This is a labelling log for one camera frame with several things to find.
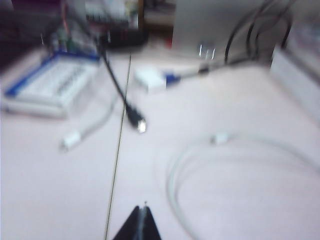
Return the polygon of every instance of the gray panel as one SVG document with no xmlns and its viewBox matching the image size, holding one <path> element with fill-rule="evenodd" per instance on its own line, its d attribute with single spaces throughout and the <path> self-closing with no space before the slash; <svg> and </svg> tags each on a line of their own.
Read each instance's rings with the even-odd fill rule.
<svg viewBox="0 0 320 240">
<path fill-rule="evenodd" d="M 177 0 L 172 49 L 186 56 L 198 56 L 200 43 L 208 43 L 216 48 L 221 56 L 226 48 L 229 35 L 249 11 L 260 6 L 264 0 Z M 278 8 L 287 1 L 279 1 Z M 315 18 L 319 16 L 319 0 L 300 0 L 292 7 L 294 19 Z M 267 47 L 282 39 L 285 25 L 279 26 L 263 35 L 261 45 Z M 245 51 L 246 31 L 232 45 L 232 53 Z"/>
</svg>

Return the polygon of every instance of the blue stripe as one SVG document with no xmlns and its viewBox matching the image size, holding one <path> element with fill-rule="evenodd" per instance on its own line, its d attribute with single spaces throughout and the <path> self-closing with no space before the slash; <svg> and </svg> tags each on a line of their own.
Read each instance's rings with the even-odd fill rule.
<svg viewBox="0 0 320 240">
<path fill-rule="evenodd" d="M 53 62 L 58 57 L 71 57 L 71 58 L 84 58 L 93 62 L 98 62 L 100 57 L 97 55 L 87 55 L 83 53 L 70 53 L 70 52 L 63 52 L 63 51 L 57 51 L 52 56 L 44 60 L 39 67 L 29 72 L 26 76 L 23 78 L 20 78 L 12 87 L 10 87 L 4 94 L 7 97 L 15 97 L 19 91 L 29 83 L 29 80 L 31 77 L 33 77 L 35 74 L 40 72 L 44 69 L 45 66 L 47 66 L 49 63 Z"/>
</svg>

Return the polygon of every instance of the electronics equipment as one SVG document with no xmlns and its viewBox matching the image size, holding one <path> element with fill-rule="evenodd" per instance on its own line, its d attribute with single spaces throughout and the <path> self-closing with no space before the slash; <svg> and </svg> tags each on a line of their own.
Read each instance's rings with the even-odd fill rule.
<svg viewBox="0 0 320 240">
<path fill-rule="evenodd" d="M 279 48 L 274 50 L 270 72 L 320 122 L 320 77 L 293 54 Z"/>
<path fill-rule="evenodd" d="M 76 9 L 72 9 L 72 10 L 64 10 L 64 13 L 62 13 L 62 17 L 59 18 L 54 18 L 54 21 L 51 21 L 49 25 L 46 25 L 43 31 L 38 31 L 38 35 L 40 35 L 40 40 L 41 43 L 43 45 L 50 45 L 50 37 L 52 36 L 52 34 L 57 31 L 57 28 L 59 26 L 61 26 L 63 24 L 65 31 L 68 33 L 68 28 L 70 25 L 70 20 L 72 20 L 74 23 L 77 24 L 77 26 L 81 29 L 81 31 L 83 32 L 83 34 L 86 35 L 86 37 L 88 39 L 90 39 L 92 42 L 94 42 L 96 44 L 96 48 L 98 50 L 98 54 L 100 57 L 102 57 L 104 64 L 107 68 L 107 70 L 110 73 L 111 79 L 119 93 L 119 95 L 121 96 L 121 99 L 125 105 L 125 110 L 126 110 L 126 114 L 128 116 L 129 122 L 131 123 L 131 125 L 133 127 L 135 127 L 140 133 L 144 133 L 147 129 L 147 125 L 146 125 L 146 121 L 143 118 L 143 116 L 134 108 L 132 107 L 130 104 L 128 104 L 128 101 L 126 100 L 125 94 L 123 93 L 122 89 L 120 88 L 118 81 L 112 71 L 112 68 L 109 64 L 109 61 L 107 60 L 106 57 L 106 46 L 102 44 L 101 41 L 99 41 L 96 38 L 96 35 L 93 34 L 91 32 L 91 29 L 89 29 L 87 22 L 85 21 L 85 18 L 82 18 L 81 13 L 79 14 L 79 9 L 77 9 L 77 6 L 82 6 L 84 8 L 84 2 L 81 0 L 80 3 L 75 0 L 69 0 L 68 2 L 72 2 L 73 4 L 70 4 L 70 6 L 75 6 Z"/>
<path fill-rule="evenodd" d="M 67 117 L 98 69 L 98 56 L 56 52 L 1 97 L 1 109 L 46 117 Z"/>
<path fill-rule="evenodd" d="M 111 29 L 100 37 L 100 42 L 109 49 L 141 46 L 146 35 L 139 29 Z"/>
<path fill-rule="evenodd" d="M 288 38 L 287 50 L 320 77 L 320 21 L 295 25 Z"/>
</svg>

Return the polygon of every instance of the desk surface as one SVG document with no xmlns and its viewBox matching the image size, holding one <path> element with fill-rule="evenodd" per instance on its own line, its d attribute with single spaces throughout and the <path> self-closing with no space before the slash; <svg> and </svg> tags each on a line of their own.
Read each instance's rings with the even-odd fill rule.
<svg viewBox="0 0 320 240">
<path fill-rule="evenodd" d="M 131 71 L 145 64 L 164 70 L 193 65 L 141 54 L 132 57 Z M 143 206 L 145 201 L 162 239 L 190 238 L 170 208 L 166 181 L 180 151 L 210 134 L 228 131 L 265 136 L 296 147 L 320 164 L 319 125 L 267 68 L 222 68 L 155 94 L 129 84 L 127 97 L 145 114 L 148 130 L 137 135 L 130 128 L 122 129 L 107 239 L 114 237 L 134 206 Z M 190 167 L 178 200 L 203 239 L 319 236 L 319 176 L 302 166 L 301 175 L 299 171 L 298 176 L 292 175 L 289 163 L 289 167 L 279 167 L 274 162 L 264 169 L 264 161 L 268 156 L 261 156 L 255 167 L 247 164 L 244 168 L 232 161 L 227 166 L 200 162 Z"/>
<path fill-rule="evenodd" d="M 113 57 L 112 66 L 125 87 L 129 55 Z M 68 133 L 106 114 L 117 94 L 106 68 L 100 67 L 94 97 L 68 120 L 1 112 L 1 239 L 105 239 L 121 101 L 102 128 L 70 152 L 59 150 Z M 2 86 L 16 71 L 3 77 Z"/>
<path fill-rule="evenodd" d="M 128 56 L 115 57 L 111 62 L 124 87 Z M 98 88 L 99 94 L 85 110 L 67 121 L 2 113 L 3 239 L 103 240 L 107 226 L 107 239 L 111 240 L 134 206 L 142 206 L 145 201 L 162 239 L 189 239 L 169 207 L 166 177 L 172 160 L 186 145 L 216 132 L 263 135 L 289 143 L 318 160 L 319 125 L 266 68 L 222 68 L 166 91 L 146 94 L 133 83 L 134 70 L 145 64 L 183 70 L 197 66 L 197 62 L 154 51 L 151 55 L 143 52 L 132 56 L 127 97 L 147 119 L 148 130 L 144 134 L 137 134 L 127 118 L 122 119 L 123 105 L 118 101 L 103 128 L 67 154 L 58 151 L 59 140 L 67 132 L 82 126 L 92 116 L 103 114 L 103 107 L 115 94 L 109 78 L 101 82 L 105 87 Z M 104 79 L 106 74 L 101 69 L 99 79 Z M 278 203 L 272 205 L 269 200 L 262 204 L 262 210 L 248 204 L 257 203 L 253 193 L 261 188 L 261 182 L 252 184 L 255 191 L 243 191 L 254 178 L 241 178 L 239 164 L 224 171 L 219 166 L 202 167 L 192 173 L 179 192 L 182 208 L 187 210 L 187 217 L 204 239 L 315 239 L 319 236 L 317 175 L 305 170 L 297 181 L 297 176 L 288 175 L 285 167 L 277 172 L 275 168 L 256 171 L 261 170 L 259 166 L 251 169 L 249 175 L 257 180 L 262 176 L 264 183 L 270 181 L 270 186 L 282 184 L 283 188 L 275 187 L 268 193 L 280 196 L 276 200 L 280 206 L 287 207 L 279 214 L 277 211 L 271 214 L 279 207 Z M 270 178 L 270 173 L 278 177 Z M 286 178 L 279 181 L 282 175 Z M 232 183 L 228 192 L 225 192 L 224 176 Z"/>
</svg>

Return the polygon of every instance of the white breadboard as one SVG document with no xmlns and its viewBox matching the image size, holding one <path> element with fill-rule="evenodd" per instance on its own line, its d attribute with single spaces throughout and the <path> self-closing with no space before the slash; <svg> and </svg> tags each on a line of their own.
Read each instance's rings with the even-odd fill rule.
<svg viewBox="0 0 320 240">
<path fill-rule="evenodd" d="M 95 75 L 99 58 L 57 52 L 5 91 L 1 108 L 48 117 L 66 117 Z"/>
</svg>

